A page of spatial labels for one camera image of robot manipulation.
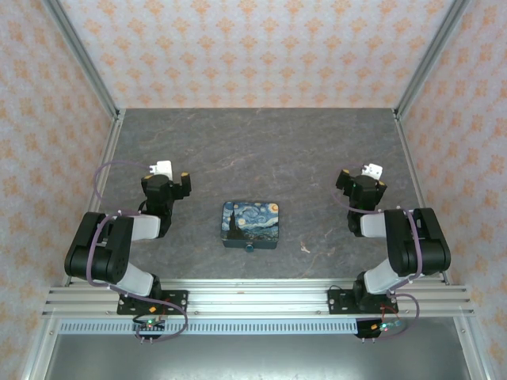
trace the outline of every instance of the mounting plate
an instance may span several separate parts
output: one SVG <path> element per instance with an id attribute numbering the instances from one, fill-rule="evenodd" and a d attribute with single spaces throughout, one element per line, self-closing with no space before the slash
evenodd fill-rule
<path id="1" fill-rule="evenodd" d="M 368 294 L 361 299 L 360 304 L 356 303 L 353 290 L 329 289 L 327 291 L 327 305 L 330 314 L 381 314 L 381 305 L 392 307 L 398 312 L 398 305 L 392 303 L 384 294 Z M 393 314 L 389 309 L 385 314 Z"/>
<path id="2" fill-rule="evenodd" d="M 189 304 L 188 291 L 162 291 L 161 300 L 174 303 L 180 306 L 184 311 L 187 311 Z M 155 312 L 150 312 L 152 306 L 157 307 Z M 180 315 L 181 313 L 171 307 L 160 305 L 159 303 L 149 303 L 140 301 L 136 298 L 125 297 L 120 295 L 118 300 L 118 308 L 116 309 L 118 315 Z"/>

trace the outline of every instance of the wall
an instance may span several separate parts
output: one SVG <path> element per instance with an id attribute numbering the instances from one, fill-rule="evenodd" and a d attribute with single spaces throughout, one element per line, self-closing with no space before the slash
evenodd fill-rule
<path id="1" fill-rule="evenodd" d="M 394 107 L 452 0 L 63 0 L 121 108 Z"/>
<path id="2" fill-rule="evenodd" d="M 497 378 L 507 367 L 507 5 L 472 0 L 402 120 L 428 205 L 470 284 Z"/>
<path id="3" fill-rule="evenodd" d="M 18 379 L 109 117 L 40 0 L 0 4 L 0 378 Z"/>

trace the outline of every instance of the gray floor panel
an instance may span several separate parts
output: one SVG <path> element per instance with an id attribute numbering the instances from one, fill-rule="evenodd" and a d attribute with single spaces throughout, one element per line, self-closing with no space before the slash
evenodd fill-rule
<path id="1" fill-rule="evenodd" d="M 467 380 L 451 318 L 422 319 L 405 335 L 361 344 L 352 335 L 59 336 L 47 380 Z"/>
<path id="2" fill-rule="evenodd" d="M 132 243 L 131 262 L 162 278 L 350 277 L 377 265 L 387 257 L 385 241 L 354 237 L 330 195 L 348 162 L 384 167 L 381 208 L 417 206 L 389 109 L 129 109 L 114 159 L 169 159 L 178 181 L 191 174 L 192 194 L 175 203 L 166 237 Z M 105 197 L 137 208 L 143 174 L 113 167 Z M 228 200 L 278 203 L 278 248 L 224 248 Z"/>

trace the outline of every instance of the table surface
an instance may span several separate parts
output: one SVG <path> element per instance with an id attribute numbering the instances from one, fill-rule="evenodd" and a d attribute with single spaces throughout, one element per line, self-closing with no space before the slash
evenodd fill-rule
<path id="1" fill-rule="evenodd" d="M 417 206 L 390 109 L 129 109 L 114 159 L 171 160 L 178 182 L 190 172 L 192 193 L 174 204 L 168 234 L 132 242 L 130 261 L 161 278 L 336 278 L 373 268 L 387 257 L 385 240 L 354 237 L 331 196 L 349 163 L 383 166 L 380 208 Z M 146 174 L 112 167 L 105 198 L 137 208 Z M 222 206 L 231 200 L 278 203 L 276 249 L 223 247 Z"/>

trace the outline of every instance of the black mounting bracket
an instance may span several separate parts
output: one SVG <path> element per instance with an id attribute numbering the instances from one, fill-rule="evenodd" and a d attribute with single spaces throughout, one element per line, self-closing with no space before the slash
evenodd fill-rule
<path id="1" fill-rule="evenodd" d="M 189 304 L 189 291 L 162 291 L 161 301 L 171 302 L 180 306 L 187 311 Z M 118 307 L 116 309 L 118 315 L 180 315 L 181 313 L 172 307 L 161 305 L 159 303 L 144 302 L 137 298 L 125 297 L 120 295 Z"/>
<path id="2" fill-rule="evenodd" d="M 327 291 L 327 305 L 330 314 L 392 314 L 389 309 L 382 309 L 382 305 L 390 306 L 398 312 L 398 305 L 392 302 L 386 294 L 370 294 L 364 284 L 364 272 L 357 276 L 351 290 L 341 288 Z"/>
<path id="3" fill-rule="evenodd" d="M 330 289 L 327 291 L 327 305 L 330 314 L 381 314 L 382 305 L 388 305 L 398 312 L 398 306 L 391 303 L 385 294 L 369 294 L 359 302 L 356 300 L 354 290 Z"/>

